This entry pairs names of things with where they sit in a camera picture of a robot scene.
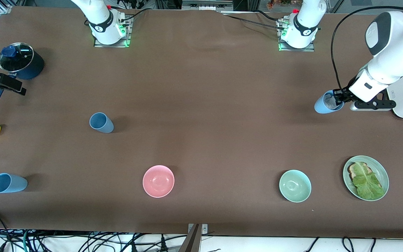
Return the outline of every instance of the light green plate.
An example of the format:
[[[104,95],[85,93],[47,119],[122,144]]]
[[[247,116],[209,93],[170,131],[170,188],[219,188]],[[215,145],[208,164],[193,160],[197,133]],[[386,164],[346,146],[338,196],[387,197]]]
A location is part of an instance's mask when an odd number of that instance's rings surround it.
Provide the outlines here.
[[[304,172],[290,170],[281,176],[280,191],[289,201],[299,203],[309,198],[312,185]]]
[[[364,162],[368,164],[368,167],[373,170],[373,172],[376,174],[377,179],[380,182],[380,185],[382,185],[382,189],[384,190],[384,194],[382,197],[378,199],[364,199],[360,196],[357,195],[357,189],[355,188],[354,184],[352,183],[351,176],[349,175],[349,172],[347,169],[349,168],[350,165],[352,165],[355,162]],[[350,158],[346,164],[344,165],[343,168],[343,180],[346,185],[346,187],[350,190],[352,194],[354,194],[357,198],[364,200],[364,201],[378,201],[382,199],[388,191],[388,188],[390,187],[390,181],[388,180],[388,174],[387,171],[385,171],[385,168],[374,158],[369,157],[369,156],[353,156]]]

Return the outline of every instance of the toast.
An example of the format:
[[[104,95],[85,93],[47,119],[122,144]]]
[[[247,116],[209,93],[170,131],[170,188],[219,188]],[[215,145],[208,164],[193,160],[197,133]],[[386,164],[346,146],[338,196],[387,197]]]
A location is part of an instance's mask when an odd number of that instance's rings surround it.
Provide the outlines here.
[[[368,172],[369,172],[369,173],[373,172],[373,170],[371,170],[371,168],[368,167],[368,164],[367,164],[367,163],[364,163],[364,162],[362,162],[362,163],[363,163],[363,166],[364,166],[366,169],[368,169]],[[350,165],[350,166],[347,168],[347,171],[349,172],[349,176],[351,177],[351,180],[353,180],[354,177],[356,176],[356,174],[355,174],[355,172],[354,172],[354,166],[355,166],[355,163],[353,163],[352,165]]]

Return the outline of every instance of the blue lid handle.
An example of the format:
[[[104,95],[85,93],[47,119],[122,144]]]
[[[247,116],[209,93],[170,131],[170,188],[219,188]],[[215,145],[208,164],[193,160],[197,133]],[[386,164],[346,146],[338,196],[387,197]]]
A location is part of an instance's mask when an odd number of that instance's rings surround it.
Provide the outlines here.
[[[2,49],[1,54],[6,57],[14,57],[16,55],[16,49],[14,46],[9,45]]]

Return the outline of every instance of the lettuce leaf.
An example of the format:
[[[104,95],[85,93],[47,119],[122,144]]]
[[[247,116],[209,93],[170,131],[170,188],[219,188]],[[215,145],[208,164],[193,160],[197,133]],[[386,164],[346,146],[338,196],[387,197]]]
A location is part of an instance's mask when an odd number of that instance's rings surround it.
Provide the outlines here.
[[[352,183],[357,189],[357,194],[366,200],[377,200],[385,193],[380,182],[373,171],[368,169],[368,165],[363,162],[356,162],[352,166],[355,177]]]

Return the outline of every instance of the plate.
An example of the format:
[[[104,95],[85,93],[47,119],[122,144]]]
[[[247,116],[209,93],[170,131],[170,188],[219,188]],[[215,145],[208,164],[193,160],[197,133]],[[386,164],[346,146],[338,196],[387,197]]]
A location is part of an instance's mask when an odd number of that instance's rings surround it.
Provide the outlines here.
[[[347,171],[349,166],[355,162],[364,162],[368,165],[369,168],[371,168],[371,170],[373,170],[373,172],[376,174],[377,179],[380,182],[380,185],[382,185],[382,189],[385,192],[382,195],[382,197],[380,197],[378,199],[364,199],[357,195],[357,189],[355,188],[354,184],[352,183],[351,176],[349,175],[349,172]],[[350,158],[346,162],[346,164],[344,165],[344,168],[343,168],[343,180],[344,180],[346,187],[349,189],[349,191],[353,195],[355,195],[357,198],[364,200],[364,201],[378,201],[378,200],[382,199],[387,194],[388,188],[390,187],[390,181],[388,179],[388,174],[387,174],[387,171],[385,170],[385,168],[377,160],[375,160],[374,158],[369,157],[369,156],[353,156],[352,158]]]

